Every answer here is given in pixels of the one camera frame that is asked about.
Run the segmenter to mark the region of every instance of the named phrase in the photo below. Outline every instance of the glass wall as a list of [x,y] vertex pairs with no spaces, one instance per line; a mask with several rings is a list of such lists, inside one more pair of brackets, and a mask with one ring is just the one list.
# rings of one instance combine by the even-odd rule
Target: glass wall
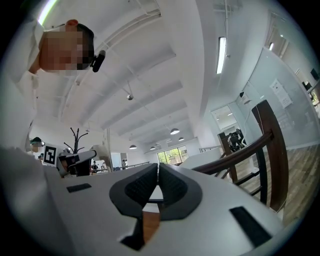
[[175,165],[184,162],[188,158],[186,146],[158,153],[159,163]]

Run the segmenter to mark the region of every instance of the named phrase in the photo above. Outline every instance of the ceiling light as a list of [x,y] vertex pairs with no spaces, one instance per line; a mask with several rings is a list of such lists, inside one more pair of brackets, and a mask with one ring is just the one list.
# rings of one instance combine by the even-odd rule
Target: ceiling light
[[38,19],[38,22],[40,23],[40,25],[42,25],[45,22],[45,19],[48,15],[48,13],[50,12],[50,10],[52,9],[52,7],[54,6],[54,4],[56,3],[57,0],[49,0],[46,5],[44,6],[40,17]]
[[272,48],[274,47],[274,45],[275,45],[275,44],[274,44],[273,42],[270,43],[270,46],[269,46],[269,50],[270,50],[270,51],[272,51]]
[[178,133],[180,133],[180,131],[179,131],[179,129],[177,129],[177,128],[173,128],[173,129],[170,131],[170,134],[171,134],[171,135],[178,134]]
[[216,66],[217,74],[220,74],[222,72],[222,68],[224,67],[226,47],[227,47],[227,38],[219,37],[218,65]]

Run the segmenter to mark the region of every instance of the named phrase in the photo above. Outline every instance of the white shirt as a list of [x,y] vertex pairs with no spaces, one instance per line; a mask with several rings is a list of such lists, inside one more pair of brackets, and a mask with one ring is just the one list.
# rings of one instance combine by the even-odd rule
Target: white shirt
[[30,150],[29,132],[36,116],[38,76],[28,70],[39,53],[44,28],[27,18],[11,40],[0,73],[0,145]]

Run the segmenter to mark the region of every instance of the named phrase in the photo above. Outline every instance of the black slot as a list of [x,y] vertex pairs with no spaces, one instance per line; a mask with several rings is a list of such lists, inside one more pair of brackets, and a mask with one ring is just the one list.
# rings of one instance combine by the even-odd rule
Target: black slot
[[88,183],[83,183],[75,186],[68,186],[66,189],[69,191],[69,193],[77,192],[80,190],[85,190],[91,188],[91,185]]
[[271,238],[267,231],[265,231],[244,207],[236,207],[229,211],[255,247],[264,244]]

